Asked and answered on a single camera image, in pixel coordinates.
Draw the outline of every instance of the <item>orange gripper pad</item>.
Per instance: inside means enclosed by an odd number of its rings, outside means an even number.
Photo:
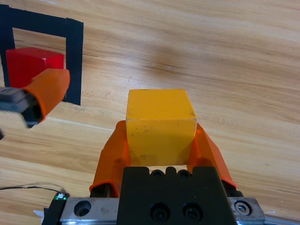
[[[199,124],[197,124],[187,169],[192,172],[195,166],[216,167],[221,180],[237,188],[237,185],[230,176],[220,150]]]
[[[102,184],[110,184],[111,196],[120,197],[123,170],[130,166],[130,157],[126,136],[126,122],[117,123],[116,129],[105,144],[98,162],[90,191]]]
[[[70,84],[70,73],[66,69],[46,69],[32,79],[23,89],[38,101],[43,119],[64,98]]]

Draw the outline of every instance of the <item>wood grain surface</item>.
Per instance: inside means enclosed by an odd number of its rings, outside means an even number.
[[[26,129],[0,113],[0,185],[51,182],[88,196],[130,89],[186,89],[245,196],[300,219],[300,1],[0,0],[84,22],[82,105]],[[16,47],[65,53],[65,39],[14,29]],[[3,85],[3,74],[0,74]],[[0,191],[1,224],[39,224],[47,190]]]

